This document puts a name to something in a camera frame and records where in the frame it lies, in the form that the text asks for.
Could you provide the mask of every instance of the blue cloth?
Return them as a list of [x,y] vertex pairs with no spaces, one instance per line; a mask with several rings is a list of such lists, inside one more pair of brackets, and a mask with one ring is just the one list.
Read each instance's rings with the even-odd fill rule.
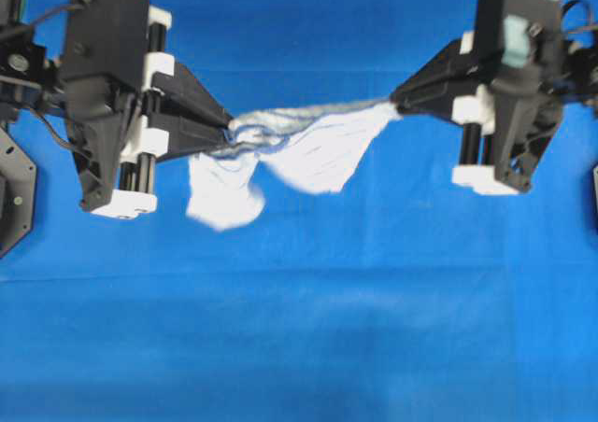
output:
[[[28,15],[63,1],[29,0]],[[174,12],[168,49],[235,114],[388,94],[476,10],[152,1]],[[58,54],[63,29],[37,40]],[[459,130],[411,118],[340,195],[260,170],[267,209],[228,233],[185,217],[186,160],[159,167],[157,214],[119,222],[78,210],[72,161],[40,124],[23,116],[14,134],[41,175],[36,230],[0,263],[2,421],[598,417],[587,109],[568,109],[530,195],[452,186]]]

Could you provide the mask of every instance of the black cable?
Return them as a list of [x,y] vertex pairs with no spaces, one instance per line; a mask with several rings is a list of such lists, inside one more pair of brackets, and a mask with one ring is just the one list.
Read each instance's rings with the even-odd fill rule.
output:
[[74,146],[73,144],[71,144],[70,142],[65,141],[64,139],[62,139],[61,136],[58,135],[58,133],[56,133],[56,130],[54,130],[54,127],[51,125],[51,123],[48,121],[48,119],[46,119],[46,117],[44,117],[43,114],[41,114],[39,111],[37,111],[36,109],[33,109],[30,106],[27,106],[26,109],[28,109],[34,116],[36,116],[48,129],[48,131],[50,132],[50,135],[52,136],[52,139],[54,139],[54,142],[56,142],[60,147],[67,149],[69,151],[72,151],[73,153],[77,153],[80,156],[83,156],[85,159],[89,159],[89,156],[79,147]]
[[567,2],[562,7],[562,16],[565,17],[567,13],[577,5],[582,5],[584,8],[586,8],[586,16],[588,17],[587,25],[594,24],[594,11],[591,7],[591,3],[587,0],[571,0]]
[[47,21],[48,19],[53,18],[57,14],[60,14],[64,11],[74,11],[74,10],[83,9],[83,8],[85,8],[85,6],[83,6],[81,4],[64,4],[64,5],[55,7],[53,9],[47,11],[46,13],[44,13],[43,15],[41,15],[39,18],[35,19],[31,23],[28,23],[26,25],[21,25],[19,27],[13,27],[13,28],[10,28],[10,29],[5,30],[4,32],[0,33],[0,42],[4,42],[8,39],[12,39],[13,37],[16,37],[19,35],[24,35],[24,34],[30,33],[32,31],[34,31],[35,28],[40,23]]

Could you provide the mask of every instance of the metal rod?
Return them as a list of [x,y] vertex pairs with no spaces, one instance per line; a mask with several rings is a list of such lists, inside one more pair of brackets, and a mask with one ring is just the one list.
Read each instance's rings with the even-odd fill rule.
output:
[[131,162],[121,164],[120,190],[135,191],[137,183],[137,166]]
[[135,191],[153,194],[156,175],[156,157],[152,154],[140,154],[137,159],[137,184]]
[[479,143],[482,127],[477,123],[467,123],[463,126],[463,142],[459,165],[476,165],[479,159]]
[[149,27],[148,52],[166,51],[166,27],[160,23],[153,23]]

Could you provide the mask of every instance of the white plastic bracket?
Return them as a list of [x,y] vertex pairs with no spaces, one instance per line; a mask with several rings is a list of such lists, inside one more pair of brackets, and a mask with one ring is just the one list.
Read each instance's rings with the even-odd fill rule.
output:
[[172,14],[165,9],[150,5],[148,27],[152,26],[154,23],[160,23],[166,27],[167,30],[170,30],[172,28]]
[[116,219],[135,219],[141,214],[155,212],[157,208],[158,198],[155,195],[138,191],[114,190],[110,204],[95,209],[93,214]]
[[173,77],[175,75],[175,57],[168,53],[156,51],[146,55],[146,63],[143,72],[142,91],[154,89],[151,87],[153,75],[161,73]]
[[473,189],[480,195],[520,194],[517,190],[497,181],[494,177],[494,167],[491,165],[459,165],[452,171],[452,182],[458,186]]
[[137,162],[141,153],[153,154],[156,158],[168,152],[170,133],[157,128],[148,128],[148,118],[141,116],[133,123],[131,138],[121,152],[121,162]]

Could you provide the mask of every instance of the fabric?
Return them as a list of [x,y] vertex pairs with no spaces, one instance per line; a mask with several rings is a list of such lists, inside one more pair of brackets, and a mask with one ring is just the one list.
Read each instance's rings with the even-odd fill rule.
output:
[[302,192],[339,193],[372,140],[398,119],[388,101],[240,116],[230,125],[234,148],[191,158],[187,215],[217,231],[251,223],[265,205],[262,190],[250,182],[258,162]]
[[[29,0],[28,17],[64,0]],[[151,0],[167,50],[235,116],[388,96],[476,0]],[[565,28],[585,23],[583,9]],[[64,19],[36,41],[54,58]],[[59,120],[52,119],[56,128]],[[450,182],[462,132],[390,123],[340,193],[286,185],[244,227],[84,214],[72,156],[23,116],[35,229],[0,260],[2,422],[595,422],[598,126],[569,106],[529,195]]]

